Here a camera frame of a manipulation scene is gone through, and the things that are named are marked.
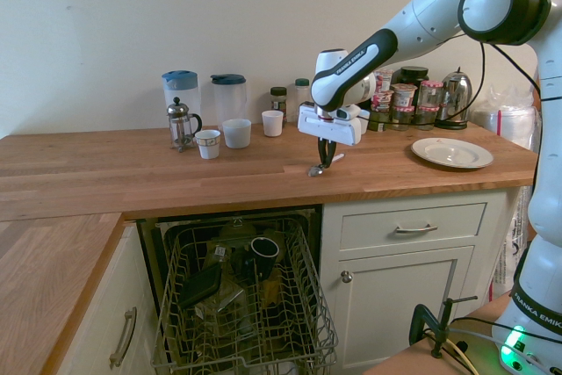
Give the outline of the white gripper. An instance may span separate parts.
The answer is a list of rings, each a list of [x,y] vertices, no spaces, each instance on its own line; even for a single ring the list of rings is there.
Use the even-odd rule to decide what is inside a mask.
[[[299,107],[298,129],[318,138],[320,168],[330,167],[337,143],[354,146],[360,142],[363,134],[360,112],[357,105],[347,105],[334,112],[324,112],[316,105],[302,104]]]

